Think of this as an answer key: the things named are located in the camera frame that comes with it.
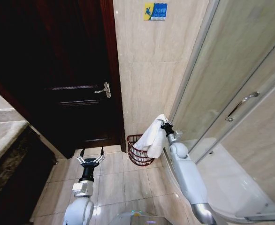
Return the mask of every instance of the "blue sign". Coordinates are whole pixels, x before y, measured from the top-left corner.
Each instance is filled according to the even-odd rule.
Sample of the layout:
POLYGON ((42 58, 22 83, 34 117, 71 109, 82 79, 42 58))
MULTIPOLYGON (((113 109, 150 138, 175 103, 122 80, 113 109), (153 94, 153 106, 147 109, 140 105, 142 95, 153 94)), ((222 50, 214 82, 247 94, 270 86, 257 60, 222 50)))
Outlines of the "blue sign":
POLYGON ((144 20, 165 20, 167 5, 167 3, 146 3, 144 20))

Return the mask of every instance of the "tiled floor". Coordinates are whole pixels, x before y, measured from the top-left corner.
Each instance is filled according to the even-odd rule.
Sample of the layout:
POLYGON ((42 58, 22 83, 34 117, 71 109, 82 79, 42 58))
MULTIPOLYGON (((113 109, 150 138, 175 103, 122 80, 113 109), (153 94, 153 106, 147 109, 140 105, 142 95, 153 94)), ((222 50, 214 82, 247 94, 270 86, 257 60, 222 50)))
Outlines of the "tiled floor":
MULTIPOLYGON (((106 158, 94 171, 95 208, 90 225, 108 225, 118 213, 130 210, 164 216, 174 225, 199 224, 191 215, 191 207, 174 193, 160 159, 145 168, 134 165, 120 146, 104 150, 106 158)), ((85 150, 89 158, 99 154, 100 148, 85 150)), ((59 160, 32 215, 35 225, 62 224, 67 206, 75 199, 72 185, 81 175, 82 167, 76 158, 59 160)))

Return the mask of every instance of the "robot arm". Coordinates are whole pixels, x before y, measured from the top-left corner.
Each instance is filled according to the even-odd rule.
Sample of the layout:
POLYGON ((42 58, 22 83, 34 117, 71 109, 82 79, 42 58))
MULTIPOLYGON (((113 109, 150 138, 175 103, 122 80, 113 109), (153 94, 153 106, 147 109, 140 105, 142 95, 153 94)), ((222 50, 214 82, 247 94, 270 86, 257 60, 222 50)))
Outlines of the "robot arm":
POLYGON ((182 194, 190 202, 192 211, 203 224, 226 225, 225 220, 214 212, 207 200, 204 181, 191 160, 187 147, 174 136, 171 123, 163 123, 161 128, 167 133, 169 152, 182 194))
POLYGON ((77 199, 68 206, 65 215, 63 225, 88 225, 92 218, 94 211, 94 203, 91 201, 93 193, 93 182, 94 182, 94 168, 104 160, 103 147, 101 155, 98 158, 87 158, 83 159, 84 149, 77 157, 81 166, 84 168, 82 177, 78 183, 73 185, 74 196, 77 199))

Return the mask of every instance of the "wooden door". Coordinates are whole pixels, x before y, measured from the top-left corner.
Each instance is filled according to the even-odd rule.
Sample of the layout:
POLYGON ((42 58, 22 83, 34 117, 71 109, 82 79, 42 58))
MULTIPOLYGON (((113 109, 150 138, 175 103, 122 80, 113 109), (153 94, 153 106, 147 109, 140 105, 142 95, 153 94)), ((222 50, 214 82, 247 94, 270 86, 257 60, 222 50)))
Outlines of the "wooden door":
POLYGON ((125 150, 112 0, 0 1, 0 94, 68 158, 125 150))

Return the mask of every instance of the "red wicker basket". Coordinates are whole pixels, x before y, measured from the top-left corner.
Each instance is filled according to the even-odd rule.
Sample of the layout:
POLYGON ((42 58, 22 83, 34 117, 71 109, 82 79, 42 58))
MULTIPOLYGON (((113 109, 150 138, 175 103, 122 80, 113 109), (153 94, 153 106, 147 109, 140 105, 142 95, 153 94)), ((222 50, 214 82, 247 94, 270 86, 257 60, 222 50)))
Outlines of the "red wicker basket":
POLYGON ((142 135, 129 135, 127 137, 128 156, 135 165, 146 166, 150 165, 154 161, 154 158, 149 158, 147 156, 147 151, 142 151, 133 147, 141 136, 142 135))

